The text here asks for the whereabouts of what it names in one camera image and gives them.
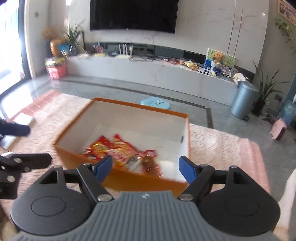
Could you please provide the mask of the potted green plant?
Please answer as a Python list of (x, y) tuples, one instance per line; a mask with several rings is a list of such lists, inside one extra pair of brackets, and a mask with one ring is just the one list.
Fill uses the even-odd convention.
[(70, 44), (70, 56), (77, 56), (84, 53), (84, 31), (81, 29), (80, 24), (69, 25), (68, 32), (66, 33)]

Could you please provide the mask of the tall leafy floor plant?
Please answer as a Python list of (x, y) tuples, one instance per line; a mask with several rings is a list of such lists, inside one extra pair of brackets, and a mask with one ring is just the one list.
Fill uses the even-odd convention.
[(275, 81), (275, 77), (278, 75), (280, 69), (278, 69), (274, 75), (269, 78), (269, 73), (267, 73), (266, 76), (264, 76), (263, 74), (263, 70), (261, 67), (258, 68), (258, 66), (255, 64), (255, 62), (253, 62), (255, 69), (256, 69), (256, 74), (259, 78), (259, 94), (258, 97), (256, 99), (254, 108), (252, 110), (252, 113), (255, 116), (260, 116), (263, 107), (265, 106), (268, 97), (272, 94), (272, 93), (282, 93), (281, 90), (277, 90), (276, 86), (280, 85), (280, 84), (286, 84), (288, 83), (288, 81), (281, 81), (281, 82), (276, 82)]

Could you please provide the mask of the framed wall picture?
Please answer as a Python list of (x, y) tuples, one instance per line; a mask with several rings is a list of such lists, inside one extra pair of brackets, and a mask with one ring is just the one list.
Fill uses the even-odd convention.
[(277, 12), (295, 25), (295, 8), (288, 1), (278, 0)]

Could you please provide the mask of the pink small heater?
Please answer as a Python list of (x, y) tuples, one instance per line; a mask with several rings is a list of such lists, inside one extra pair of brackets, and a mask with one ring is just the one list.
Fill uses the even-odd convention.
[(280, 118), (277, 120), (273, 127), (271, 128), (270, 134), (271, 138), (276, 141), (280, 141), (282, 137), (285, 135), (285, 132), (287, 131), (287, 125), (283, 118)]

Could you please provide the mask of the red clear meat snack packet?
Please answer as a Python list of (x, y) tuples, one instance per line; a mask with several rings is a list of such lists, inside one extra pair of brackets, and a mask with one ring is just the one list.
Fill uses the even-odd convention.
[(138, 159), (142, 167), (142, 172), (156, 177), (162, 176), (160, 165), (156, 161), (158, 153), (155, 149), (139, 151)]

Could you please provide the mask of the snack pile on cabinet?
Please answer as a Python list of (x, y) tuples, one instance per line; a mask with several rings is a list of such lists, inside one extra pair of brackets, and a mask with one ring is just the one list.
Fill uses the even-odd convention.
[(192, 60), (180, 59), (179, 64), (183, 65), (183, 66), (187, 66), (189, 69), (191, 69), (193, 71), (199, 70), (199, 66), (197, 65), (197, 63)]

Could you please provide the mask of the light blue stool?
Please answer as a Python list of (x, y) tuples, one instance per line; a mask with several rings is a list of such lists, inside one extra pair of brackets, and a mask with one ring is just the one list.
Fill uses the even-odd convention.
[(140, 102), (140, 104), (145, 105), (145, 106), (150, 106), (153, 108), (161, 108), (161, 109), (166, 109), (166, 110), (171, 109), (171, 106), (168, 102), (166, 102), (165, 100), (163, 100), (159, 97), (154, 97), (154, 96), (143, 99)]

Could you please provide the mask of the white tv cabinet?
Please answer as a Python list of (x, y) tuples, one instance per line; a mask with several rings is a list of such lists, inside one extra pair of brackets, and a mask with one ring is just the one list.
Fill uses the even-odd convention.
[(231, 105), (237, 92), (233, 82), (192, 71), (163, 60), (77, 56), (67, 59), (70, 75), (107, 78), (144, 84), (225, 105)]

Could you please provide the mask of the red long snack packet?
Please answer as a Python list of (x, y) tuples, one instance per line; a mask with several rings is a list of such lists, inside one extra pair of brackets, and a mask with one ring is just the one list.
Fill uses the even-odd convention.
[(93, 144), (89, 145), (82, 153), (82, 156), (90, 160), (100, 161), (107, 155), (112, 147), (112, 142), (105, 136), (100, 136)]

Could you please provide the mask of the cream trouser leg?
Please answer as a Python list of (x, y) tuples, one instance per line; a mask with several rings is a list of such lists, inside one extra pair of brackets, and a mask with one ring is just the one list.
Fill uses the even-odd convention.
[(284, 228), (285, 230), (288, 230), (290, 226), (292, 206), (295, 199), (295, 172), (296, 169), (294, 169), (294, 171), (289, 176), (285, 185), (283, 196), (278, 203), (280, 206), (280, 219), (278, 221), (278, 226)]

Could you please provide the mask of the white router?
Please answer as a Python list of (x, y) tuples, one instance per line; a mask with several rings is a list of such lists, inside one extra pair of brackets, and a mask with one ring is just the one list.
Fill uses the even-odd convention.
[(116, 58), (130, 59), (132, 57), (133, 45), (118, 44), (119, 54)]

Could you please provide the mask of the grey metal trash bin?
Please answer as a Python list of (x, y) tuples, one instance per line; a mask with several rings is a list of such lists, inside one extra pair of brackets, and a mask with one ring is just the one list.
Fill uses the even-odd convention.
[(236, 118), (243, 120), (250, 113), (254, 100), (259, 94), (259, 89), (247, 81), (238, 81), (237, 88), (230, 112)]

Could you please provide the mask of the teddy bear gift set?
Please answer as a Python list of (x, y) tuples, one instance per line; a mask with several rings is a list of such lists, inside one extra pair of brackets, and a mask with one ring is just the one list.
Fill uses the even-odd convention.
[(235, 63), (236, 57), (208, 48), (203, 68), (215, 77), (231, 77)]

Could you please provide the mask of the orange cardboard box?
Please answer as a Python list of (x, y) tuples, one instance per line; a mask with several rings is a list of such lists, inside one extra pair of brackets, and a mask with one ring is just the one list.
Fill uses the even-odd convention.
[(90, 159), (83, 151), (100, 137), (119, 135), (138, 151), (156, 151), (160, 175), (128, 171), (114, 165), (102, 185), (116, 191), (171, 191), (178, 196), (187, 182), (179, 171), (179, 157), (190, 155), (189, 116), (172, 110), (124, 101), (95, 98), (67, 125), (54, 143), (68, 169)]

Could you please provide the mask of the blue water bottle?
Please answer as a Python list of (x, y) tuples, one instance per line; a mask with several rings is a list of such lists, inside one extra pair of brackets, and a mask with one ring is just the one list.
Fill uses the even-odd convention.
[(280, 111), (280, 117), (284, 120), (287, 126), (289, 126), (295, 119), (295, 99), (296, 95), (294, 95), (292, 100), (288, 100), (287, 102), (285, 102)]

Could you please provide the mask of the red striped crisps bag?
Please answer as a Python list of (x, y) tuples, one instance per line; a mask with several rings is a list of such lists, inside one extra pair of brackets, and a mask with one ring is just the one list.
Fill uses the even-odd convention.
[(115, 165), (128, 171), (134, 171), (140, 165), (139, 151), (129, 142), (124, 141), (119, 134), (113, 136), (112, 147), (107, 151)]

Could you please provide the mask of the pink storage box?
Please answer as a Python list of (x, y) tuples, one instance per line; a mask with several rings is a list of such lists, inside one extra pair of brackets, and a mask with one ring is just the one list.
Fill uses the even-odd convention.
[(61, 79), (67, 76), (67, 66), (65, 64), (46, 66), (46, 69), (51, 79)]

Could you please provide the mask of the orange vase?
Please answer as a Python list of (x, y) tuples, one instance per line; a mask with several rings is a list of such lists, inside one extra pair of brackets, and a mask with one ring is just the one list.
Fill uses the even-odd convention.
[(66, 42), (66, 39), (53, 39), (50, 42), (50, 49), (54, 57), (62, 57), (63, 54), (61, 53), (61, 50), (59, 49), (59, 46), (64, 44)]

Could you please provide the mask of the black television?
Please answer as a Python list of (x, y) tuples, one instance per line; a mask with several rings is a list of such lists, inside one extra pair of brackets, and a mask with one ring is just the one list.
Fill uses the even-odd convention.
[(90, 30), (145, 30), (174, 33), (178, 1), (100, 0), (90, 2)]

